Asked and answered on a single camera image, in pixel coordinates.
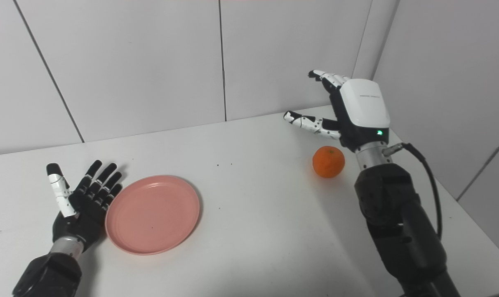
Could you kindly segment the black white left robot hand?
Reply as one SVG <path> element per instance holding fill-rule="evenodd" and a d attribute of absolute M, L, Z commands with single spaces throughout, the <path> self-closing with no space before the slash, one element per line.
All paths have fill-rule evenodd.
<path fill-rule="evenodd" d="M 59 206 L 52 227 L 53 243 L 71 237 L 81 242 L 86 251 L 103 234 L 108 209 L 123 186 L 119 183 L 122 173 L 118 166 L 110 163 L 100 171 L 102 165 L 100 160 L 95 160 L 74 189 L 70 188 L 59 164 L 46 165 Z"/>

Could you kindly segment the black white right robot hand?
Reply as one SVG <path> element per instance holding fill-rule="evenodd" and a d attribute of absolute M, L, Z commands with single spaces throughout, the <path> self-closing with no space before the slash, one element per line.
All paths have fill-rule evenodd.
<path fill-rule="evenodd" d="M 321 82 L 329 93 L 335 120 L 287 111 L 283 119 L 313 134 L 340 141 L 351 152 L 368 143 L 387 144 L 390 116 L 379 84 L 367 79 L 351 79 L 322 70 L 308 77 Z"/>

